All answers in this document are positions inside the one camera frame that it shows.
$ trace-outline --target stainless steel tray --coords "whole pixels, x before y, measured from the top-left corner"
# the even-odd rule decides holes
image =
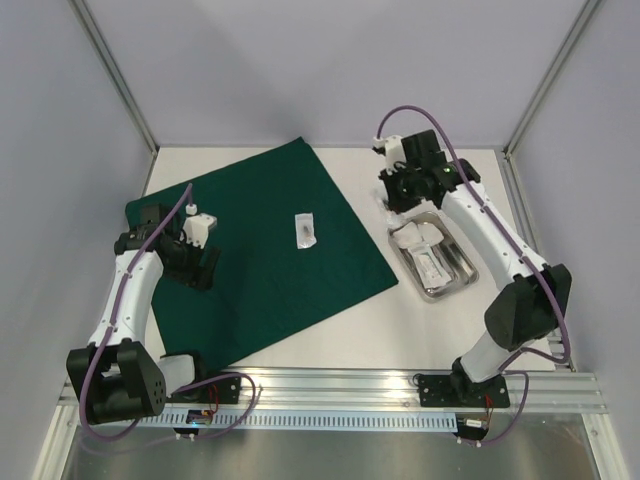
[[[398,255],[398,258],[410,273],[414,286],[418,289],[418,292],[420,292],[420,295],[425,301],[435,302],[463,289],[467,285],[471,285],[478,280],[478,270],[456,243],[447,227],[445,227],[442,220],[440,220],[438,214],[434,212],[421,213],[407,219],[407,223],[409,222],[413,222],[416,225],[421,223],[431,223],[435,225],[444,236],[444,240],[442,240],[438,245],[432,247],[432,249],[442,263],[442,266],[451,276],[451,281],[442,287],[424,288],[416,265],[413,261],[413,257],[407,249],[400,248],[393,238],[393,233],[399,229],[388,231],[391,248],[396,252],[396,255]]]

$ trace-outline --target metal floor panel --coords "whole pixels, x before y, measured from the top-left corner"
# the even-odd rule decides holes
[[[495,435],[510,416],[495,414]],[[171,436],[139,428],[100,451],[135,448]],[[476,449],[452,435],[327,431],[239,430],[222,439],[170,441],[118,456],[78,449],[78,433],[63,479],[598,479],[579,415],[525,415],[507,440]]]

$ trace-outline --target green cloth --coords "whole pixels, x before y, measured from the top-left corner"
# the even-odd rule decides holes
[[[207,245],[222,254],[209,291],[158,282],[152,306],[167,353],[198,350],[209,369],[224,368],[398,283],[301,138],[191,183],[198,211],[218,218]],[[129,203],[129,225],[144,205],[174,205],[186,185]],[[309,249],[297,248],[298,213],[313,213]]]

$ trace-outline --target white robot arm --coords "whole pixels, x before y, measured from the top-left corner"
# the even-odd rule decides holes
[[[452,383],[464,400],[466,392],[477,393],[478,385],[498,377],[505,362],[518,349],[558,326],[549,299],[532,274],[531,266],[544,277],[563,314],[571,275],[563,265],[549,266],[508,226],[495,208],[491,208],[491,199],[478,173],[469,162],[460,160],[480,201],[472,195],[456,164],[447,162],[433,130],[404,138],[397,135],[375,138],[373,149],[386,157],[387,167],[380,172],[380,179],[387,190],[389,208],[405,212],[422,200],[433,201],[471,240],[500,291],[484,315],[487,331],[453,365]],[[517,247],[526,252],[530,265],[516,254],[485,207],[491,208]]]
[[[167,396],[196,380],[201,370],[192,354],[165,356],[154,362],[144,348],[151,299],[160,278],[167,275],[192,288],[211,288],[220,253],[210,249],[201,265],[216,218],[207,214],[190,215],[180,228],[176,226],[179,220],[169,223],[128,272],[132,259],[167,214],[168,209],[161,205],[143,207],[140,224],[120,236],[115,244],[114,280],[98,327],[86,348],[72,350],[67,357],[67,372],[80,399],[96,346],[112,325],[110,317],[122,277],[129,275],[117,305],[113,331],[99,359],[99,367],[90,379],[86,412],[91,424],[158,415]]]

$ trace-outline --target white wall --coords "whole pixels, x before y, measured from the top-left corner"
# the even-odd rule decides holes
[[[573,273],[574,359],[594,371],[640,477],[640,3],[604,2],[517,152],[553,262]]]
[[[416,103],[457,145],[500,146],[583,1],[88,3],[161,144],[368,146]]]
[[[150,157],[66,0],[0,11],[0,478],[24,480]]]

